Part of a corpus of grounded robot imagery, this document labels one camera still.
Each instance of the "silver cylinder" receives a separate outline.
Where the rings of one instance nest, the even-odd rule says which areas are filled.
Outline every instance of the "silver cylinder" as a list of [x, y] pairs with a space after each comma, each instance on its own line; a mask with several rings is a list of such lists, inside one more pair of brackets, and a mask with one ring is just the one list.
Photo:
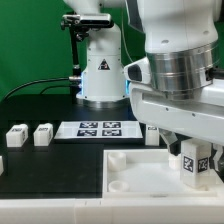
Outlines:
[[218, 65], [218, 43], [176, 53], [147, 54], [152, 87], [173, 100], [193, 98], [193, 90], [212, 83], [206, 72]]

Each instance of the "cable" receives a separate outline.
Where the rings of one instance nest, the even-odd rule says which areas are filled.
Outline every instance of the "cable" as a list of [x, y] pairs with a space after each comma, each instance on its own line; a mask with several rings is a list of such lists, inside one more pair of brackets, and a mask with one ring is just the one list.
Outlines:
[[40, 95], [42, 95], [45, 91], [47, 91], [48, 89], [53, 89], [53, 88], [63, 88], [63, 87], [70, 87], [69, 85], [60, 85], [60, 86], [48, 86], [45, 89], [43, 89], [40, 92]]
[[121, 33], [122, 33], [122, 38], [123, 38], [123, 43], [124, 43], [124, 49], [126, 52], [126, 55], [128, 56], [128, 59], [131, 63], [133, 63], [133, 60], [128, 52], [128, 48], [127, 48], [127, 43], [126, 43], [126, 39], [125, 39], [125, 35], [124, 35], [124, 9], [122, 9], [122, 14], [121, 14], [121, 18], [122, 18], [122, 23], [121, 23]]
[[39, 83], [45, 83], [45, 82], [59, 82], [59, 81], [67, 81], [69, 80], [68, 78], [56, 78], [56, 79], [42, 79], [42, 80], [37, 80], [37, 81], [33, 81], [33, 82], [28, 82], [25, 83], [21, 86], [16, 87], [15, 89], [13, 89], [12, 91], [10, 91], [3, 100], [7, 100], [13, 93], [19, 91], [20, 89], [23, 89], [27, 86], [31, 86], [31, 85], [35, 85], [35, 84], [39, 84]]

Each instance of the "blue light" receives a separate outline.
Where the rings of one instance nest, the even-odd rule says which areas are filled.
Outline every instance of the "blue light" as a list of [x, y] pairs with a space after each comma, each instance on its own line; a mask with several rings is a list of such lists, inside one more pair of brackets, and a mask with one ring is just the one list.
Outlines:
[[126, 94], [129, 95], [129, 84], [130, 81], [126, 80]]

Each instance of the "small white block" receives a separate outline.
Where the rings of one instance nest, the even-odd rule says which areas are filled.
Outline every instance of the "small white block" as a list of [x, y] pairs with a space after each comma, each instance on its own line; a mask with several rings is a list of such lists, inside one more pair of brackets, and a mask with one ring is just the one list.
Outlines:
[[33, 134], [35, 146], [48, 146], [53, 138], [53, 125], [41, 124]]
[[3, 171], [4, 171], [3, 161], [2, 161], [2, 156], [0, 156], [0, 176], [2, 175]]
[[174, 156], [172, 154], [169, 154], [169, 167], [172, 170], [180, 170], [181, 168], [181, 154], [178, 156]]
[[22, 147], [28, 138], [26, 124], [14, 125], [6, 134], [7, 147]]
[[159, 129], [154, 126], [146, 125], [145, 145], [159, 146]]

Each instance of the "white block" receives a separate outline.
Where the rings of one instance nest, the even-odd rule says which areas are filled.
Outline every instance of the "white block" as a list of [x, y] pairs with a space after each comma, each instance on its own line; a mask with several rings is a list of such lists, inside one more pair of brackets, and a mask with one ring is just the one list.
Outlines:
[[181, 168], [181, 155], [178, 156], [169, 154], [169, 167], [172, 170], [180, 170]]
[[211, 143], [199, 139], [189, 139], [181, 143], [183, 183], [193, 188], [211, 184], [212, 180], [209, 178], [211, 146]]
[[2, 156], [0, 156], [0, 176], [2, 175], [3, 171], [4, 171], [3, 160], [2, 160]]
[[7, 147], [22, 147], [28, 138], [28, 126], [26, 124], [14, 125], [6, 134]]
[[159, 146], [159, 129], [154, 126], [146, 125], [145, 145]]
[[33, 134], [35, 146], [48, 146], [53, 138], [53, 125], [41, 124]]

